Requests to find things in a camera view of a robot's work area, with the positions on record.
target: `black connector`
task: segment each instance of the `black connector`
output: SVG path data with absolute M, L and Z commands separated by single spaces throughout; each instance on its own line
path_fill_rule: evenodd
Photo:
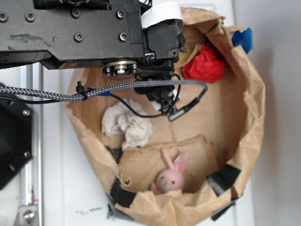
M 180 110 L 176 111 L 174 114 L 169 115 L 168 119 L 170 121 L 174 121 L 180 116 L 184 115 L 186 112 L 188 112 L 191 108 L 193 108 L 195 105 L 199 103 L 199 99 L 195 98 L 193 101 L 191 101 L 188 105 L 182 107 Z

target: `red tissue paper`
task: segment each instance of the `red tissue paper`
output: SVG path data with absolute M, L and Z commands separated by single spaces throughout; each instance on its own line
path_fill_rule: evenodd
M 206 43 L 199 54 L 182 67 L 182 72 L 186 79 L 213 83 L 222 78 L 224 62 L 222 54 L 211 43 Z

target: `pink bunny toy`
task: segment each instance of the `pink bunny toy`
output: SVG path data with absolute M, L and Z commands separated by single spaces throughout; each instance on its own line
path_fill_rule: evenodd
M 155 195 L 163 194 L 176 189 L 182 190 L 185 185 L 185 180 L 182 173 L 189 162 L 188 153 L 181 154 L 176 159 L 175 163 L 173 163 L 166 149 L 162 149 L 161 152 L 163 160 L 168 169 L 160 172 L 156 183 L 151 184 L 150 190 L 153 191 Z

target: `bunny ear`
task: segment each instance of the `bunny ear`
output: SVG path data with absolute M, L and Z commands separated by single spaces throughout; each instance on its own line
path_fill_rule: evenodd
M 188 165 L 188 162 L 189 162 L 189 154 L 188 153 L 185 153 L 185 154 L 182 154 L 179 158 L 179 160 L 175 163 L 175 170 L 180 172 L 180 173 L 183 173 L 186 166 Z
M 167 165 L 167 167 L 168 167 L 170 170 L 174 170 L 174 169 L 175 169 L 174 163 L 173 163 L 173 161 L 171 160 L 168 151 L 167 151 L 166 149 L 163 148 L 163 149 L 161 150 L 161 152 L 162 152 L 162 157 L 163 157 L 164 162 L 165 162 L 165 164 Z

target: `brown paper bag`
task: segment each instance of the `brown paper bag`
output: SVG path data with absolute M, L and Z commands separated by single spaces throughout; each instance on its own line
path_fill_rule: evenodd
M 206 38 L 226 59 L 223 78 L 208 84 L 209 90 L 201 102 L 184 116 L 169 122 L 167 118 L 152 119 L 154 135 L 144 148 L 127 149 L 117 164 L 110 149 L 120 148 L 123 135 L 106 137 L 101 133 L 104 111 L 116 103 L 110 97 L 94 97 L 84 102 L 70 103 L 66 111 L 89 162 L 107 194 L 115 189 L 116 179 L 121 189 L 133 200 L 129 206 L 115 207 L 150 226 L 192 226 L 239 198 L 245 188 L 261 149 L 265 115 L 265 86 L 241 46 L 233 47 L 231 37 L 242 27 L 225 27 L 224 17 L 211 11 L 183 8 L 187 39 L 187 54 L 181 53 L 177 72 L 200 50 Z M 134 81 L 134 78 L 107 78 L 100 68 L 77 70 L 71 82 L 93 88 Z M 200 92 L 199 87 L 183 86 L 178 108 L 186 105 Z M 114 94 L 130 98 L 148 114 L 156 114 L 147 97 L 131 89 Z M 156 175 L 165 168 L 160 157 L 162 147 L 178 147 L 190 153 L 184 177 L 184 192 L 176 190 L 155 196 L 148 191 Z M 174 158 L 177 153 L 171 152 Z M 230 165 L 240 170 L 231 189 L 217 195 L 209 184 L 208 175 Z

